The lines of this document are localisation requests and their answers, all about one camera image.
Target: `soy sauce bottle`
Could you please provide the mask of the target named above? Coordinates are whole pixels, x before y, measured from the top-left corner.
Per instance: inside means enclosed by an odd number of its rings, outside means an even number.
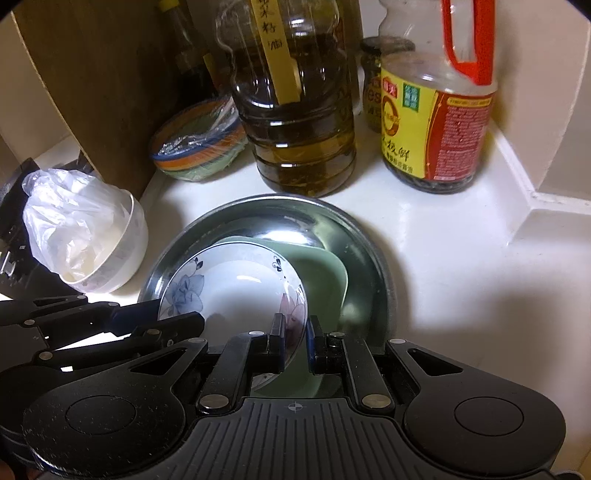
[[[218,96],[213,56],[203,36],[186,17],[178,0],[160,0],[158,8],[168,18],[176,38],[175,63],[180,72],[179,108]]]

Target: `metal tray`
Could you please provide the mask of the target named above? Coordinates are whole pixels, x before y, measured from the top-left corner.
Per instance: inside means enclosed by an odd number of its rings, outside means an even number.
[[[138,301],[159,299],[174,273],[202,249],[232,235],[324,248],[349,273],[339,330],[383,349],[396,322],[395,296],[386,261],[351,216],[321,200],[271,194],[237,200],[189,225],[155,263]]]

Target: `plastic bottle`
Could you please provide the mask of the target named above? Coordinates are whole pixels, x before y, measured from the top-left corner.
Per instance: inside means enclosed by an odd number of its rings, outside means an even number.
[[[335,0],[226,0],[218,43],[232,56],[232,96],[274,190],[322,196],[355,165],[346,53]]]
[[[462,190],[474,179],[497,88],[495,1],[381,3],[388,12],[380,37],[415,44],[414,52],[382,56],[384,160],[420,190]]]

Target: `green plate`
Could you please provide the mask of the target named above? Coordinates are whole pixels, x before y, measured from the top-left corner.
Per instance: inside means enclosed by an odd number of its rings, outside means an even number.
[[[316,315],[324,332],[334,332],[339,318],[349,276],[343,262],[334,253],[308,245],[289,244],[262,238],[230,236],[217,243],[248,241],[271,248],[283,255],[295,268],[304,284],[308,312]],[[268,385],[254,391],[253,397],[313,398],[331,396],[340,385],[332,375],[308,372],[306,342],[302,342],[285,371]]]

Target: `blue flower pattern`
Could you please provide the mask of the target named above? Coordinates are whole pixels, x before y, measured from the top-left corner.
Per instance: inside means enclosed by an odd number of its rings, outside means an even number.
[[[197,273],[203,266],[203,262],[194,259],[195,273],[193,275],[183,275],[178,282],[171,282],[166,290],[164,297],[170,303],[168,316],[174,317],[190,312],[201,312],[203,302],[199,297],[203,291],[205,277]]]

